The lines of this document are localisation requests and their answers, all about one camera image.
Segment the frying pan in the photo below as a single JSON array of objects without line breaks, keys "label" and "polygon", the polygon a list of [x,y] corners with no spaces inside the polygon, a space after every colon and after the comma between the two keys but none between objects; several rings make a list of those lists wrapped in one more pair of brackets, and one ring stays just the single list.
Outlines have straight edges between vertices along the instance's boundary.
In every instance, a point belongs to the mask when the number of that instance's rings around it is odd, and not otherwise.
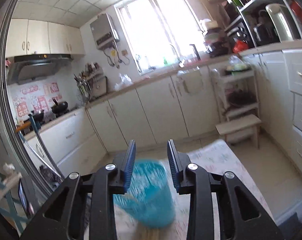
[{"label": "frying pan", "polygon": [[[35,122],[41,122],[44,118],[44,110],[40,110],[37,113],[33,114],[33,119]],[[24,124],[21,125],[19,128],[16,128],[15,133],[18,133],[19,131],[28,128],[29,126],[31,126],[31,122],[30,119],[27,119],[24,121]]]}]

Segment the drawer handle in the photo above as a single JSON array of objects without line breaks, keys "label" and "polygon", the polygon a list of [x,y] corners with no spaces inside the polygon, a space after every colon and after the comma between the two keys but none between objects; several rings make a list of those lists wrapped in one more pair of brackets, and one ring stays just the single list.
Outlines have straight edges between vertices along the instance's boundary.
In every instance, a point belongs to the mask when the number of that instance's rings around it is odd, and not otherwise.
[{"label": "drawer handle", "polygon": [[302,77],[302,72],[297,71],[297,74]]},{"label": "drawer handle", "polygon": [[43,154],[43,152],[42,152],[42,150],[41,150],[41,147],[40,147],[38,144],[36,144],[36,149],[39,149],[39,151],[40,151],[41,154],[42,154],[42,158],[45,158],[45,157],[44,157],[44,154]]},{"label": "drawer handle", "polygon": [[66,139],[68,139],[68,138],[70,138],[72,135],[74,135],[74,132],[73,133],[71,133],[71,134],[69,134],[68,136],[66,136],[65,138]]},{"label": "drawer handle", "polygon": [[300,155],[300,157],[302,158],[302,154],[297,150],[297,153]]}]

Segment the upper cabinet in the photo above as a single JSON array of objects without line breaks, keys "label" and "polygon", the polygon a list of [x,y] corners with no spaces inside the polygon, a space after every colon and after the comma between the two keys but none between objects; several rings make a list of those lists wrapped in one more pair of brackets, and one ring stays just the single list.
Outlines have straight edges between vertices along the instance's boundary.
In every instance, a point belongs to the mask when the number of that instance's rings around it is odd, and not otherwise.
[{"label": "upper cabinet", "polygon": [[43,21],[12,19],[5,56],[31,54],[84,55],[80,29]]},{"label": "upper cabinet", "polygon": [[29,20],[27,54],[46,54],[50,51],[47,22]]},{"label": "upper cabinet", "polygon": [[12,19],[6,40],[6,57],[26,55],[27,19]]},{"label": "upper cabinet", "polygon": [[65,26],[57,23],[48,23],[49,41],[52,54],[69,54],[69,45],[66,38]]},{"label": "upper cabinet", "polygon": [[75,55],[84,55],[85,51],[80,29],[66,26],[65,30],[70,53]]},{"label": "upper cabinet", "polygon": [[188,137],[170,77],[136,89],[157,143]]}]

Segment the wooden step stool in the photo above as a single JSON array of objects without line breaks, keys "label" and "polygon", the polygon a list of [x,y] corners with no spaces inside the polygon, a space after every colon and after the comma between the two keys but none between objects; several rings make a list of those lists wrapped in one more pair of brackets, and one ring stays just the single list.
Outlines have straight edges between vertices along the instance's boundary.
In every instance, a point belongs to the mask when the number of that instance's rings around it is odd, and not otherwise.
[{"label": "wooden step stool", "polygon": [[224,141],[227,142],[227,136],[229,134],[238,132],[245,128],[252,127],[253,135],[251,137],[255,147],[259,148],[259,125],[262,121],[254,114],[250,114],[239,119],[232,120],[230,122],[224,122],[216,125],[216,129],[221,136],[224,136]]}]

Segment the cabinet door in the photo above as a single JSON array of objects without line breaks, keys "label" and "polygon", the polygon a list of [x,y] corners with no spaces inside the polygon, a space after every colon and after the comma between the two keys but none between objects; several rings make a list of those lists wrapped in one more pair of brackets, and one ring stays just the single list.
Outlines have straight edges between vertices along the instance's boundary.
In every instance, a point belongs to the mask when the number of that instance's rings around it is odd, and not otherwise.
[{"label": "cabinet door", "polygon": [[93,106],[88,109],[88,112],[108,152],[127,149],[126,141],[118,127],[108,101]]},{"label": "cabinet door", "polygon": [[69,54],[69,45],[66,40],[65,26],[56,23],[48,23],[49,43],[52,54]]},{"label": "cabinet door", "polygon": [[71,54],[85,54],[82,36],[79,28],[66,26],[66,37]]},{"label": "cabinet door", "polygon": [[177,76],[172,76],[190,137],[214,131],[215,125],[219,123],[218,106],[208,67],[200,68],[200,73],[203,87],[196,94],[187,93]]},{"label": "cabinet door", "polygon": [[170,77],[139,87],[136,91],[157,143],[188,137]]},{"label": "cabinet door", "polygon": [[258,85],[258,98],[259,98],[259,109],[260,119],[262,121],[263,128],[269,132],[270,125],[270,109],[268,101],[268,80],[266,67],[261,64],[259,54],[248,55],[243,57],[244,62],[249,63],[255,70],[257,85]]},{"label": "cabinet door", "polygon": [[136,90],[112,98],[109,103],[128,144],[131,139],[137,147],[156,144]]},{"label": "cabinet door", "polygon": [[47,22],[29,20],[27,54],[49,54]]},{"label": "cabinet door", "polygon": [[270,109],[270,134],[287,151],[291,149],[293,93],[282,52],[264,53],[261,58],[267,74]]},{"label": "cabinet door", "polygon": [[5,57],[26,55],[27,19],[12,19],[7,34]]},{"label": "cabinet door", "polygon": [[64,176],[72,172],[90,174],[106,154],[98,136],[93,134],[88,140],[62,159],[57,166]]}]

